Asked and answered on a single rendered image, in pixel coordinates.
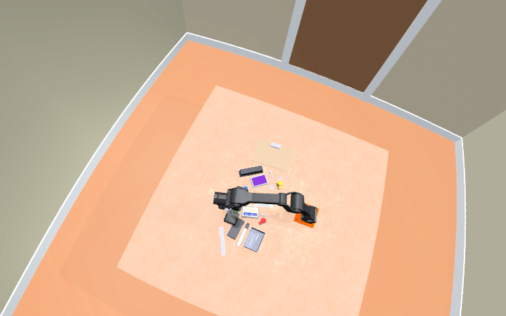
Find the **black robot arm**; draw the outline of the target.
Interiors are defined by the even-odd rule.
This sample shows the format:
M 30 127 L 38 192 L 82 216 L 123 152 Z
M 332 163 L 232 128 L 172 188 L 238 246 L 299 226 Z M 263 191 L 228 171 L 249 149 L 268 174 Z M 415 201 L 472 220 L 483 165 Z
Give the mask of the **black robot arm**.
M 289 194 L 291 194 L 290 206 L 287 205 L 287 195 Z M 273 204 L 281 206 L 291 213 L 301 213 L 300 220 L 308 224 L 316 223 L 317 220 L 317 207 L 307 205 L 304 202 L 304 195 L 299 192 L 262 194 L 250 193 L 242 188 L 231 188 L 227 189 L 227 193 L 216 191 L 214 193 L 213 204 L 221 210 L 239 208 L 249 203 Z

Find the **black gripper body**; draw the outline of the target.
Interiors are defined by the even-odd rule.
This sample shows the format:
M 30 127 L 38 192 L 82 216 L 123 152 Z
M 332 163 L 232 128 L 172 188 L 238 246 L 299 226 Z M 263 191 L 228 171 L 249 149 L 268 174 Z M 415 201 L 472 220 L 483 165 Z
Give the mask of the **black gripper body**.
M 240 186 L 237 186 L 237 188 L 242 188 L 242 189 L 245 189 L 246 191 L 248 191 L 246 188 L 243 188 L 243 187 L 240 187 Z M 225 218 L 223 219 L 225 223 L 228 223 L 228 224 L 231 224 L 233 226 L 237 225 L 237 219 L 238 219 L 238 211 L 240 211 L 242 208 L 239 207 L 239 208 L 231 208 L 231 213 L 230 214 L 226 214 L 225 215 Z

